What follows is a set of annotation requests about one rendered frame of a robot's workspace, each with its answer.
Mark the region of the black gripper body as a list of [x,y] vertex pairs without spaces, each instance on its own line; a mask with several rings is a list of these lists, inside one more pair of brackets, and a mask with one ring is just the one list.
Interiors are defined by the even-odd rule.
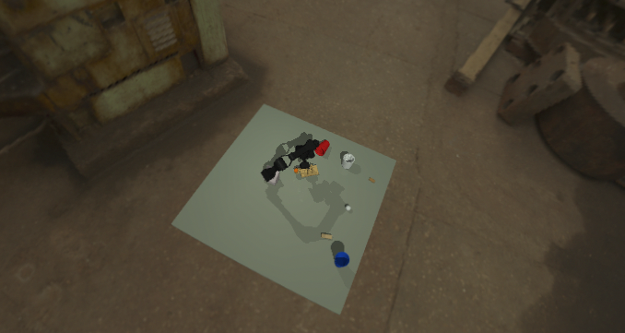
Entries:
[[[295,149],[298,150],[298,149],[300,149],[302,147],[303,147],[303,145],[298,145],[298,146],[295,147]],[[306,162],[307,156],[309,156],[309,155],[310,154],[307,154],[307,155],[302,154],[302,155],[300,155],[300,159],[302,159],[302,161],[303,161],[303,162],[301,162],[301,169],[309,169],[309,167],[310,167],[309,162],[308,161]]]

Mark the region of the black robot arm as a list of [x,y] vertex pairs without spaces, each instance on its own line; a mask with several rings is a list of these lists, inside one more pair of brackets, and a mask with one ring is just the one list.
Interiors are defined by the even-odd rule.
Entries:
[[[296,158],[298,158],[300,155],[302,154],[310,154],[309,156],[307,156],[307,159],[312,159],[313,157],[315,157],[314,155],[314,150],[316,150],[317,147],[319,147],[319,140],[310,140],[308,139],[306,141],[306,144],[303,145],[302,148],[294,151],[293,153],[291,152],[289,155],[282,155],[279,158],[277,158],[274,161],[274,166],[272,168],[267,168],[267,169],[263,169],[261,171],[262,176],[264,177],[265,181],[268,182],[271,179],[274,179],[275,175],[276,175],[276,171],[284,171],[285,169],[287,169],[290,164],[296,160]],[[284,160],[281,158],[283,156],[288,156],[289,159],[291,160],[291,162],[289,163],[289,166],[284,162]]]

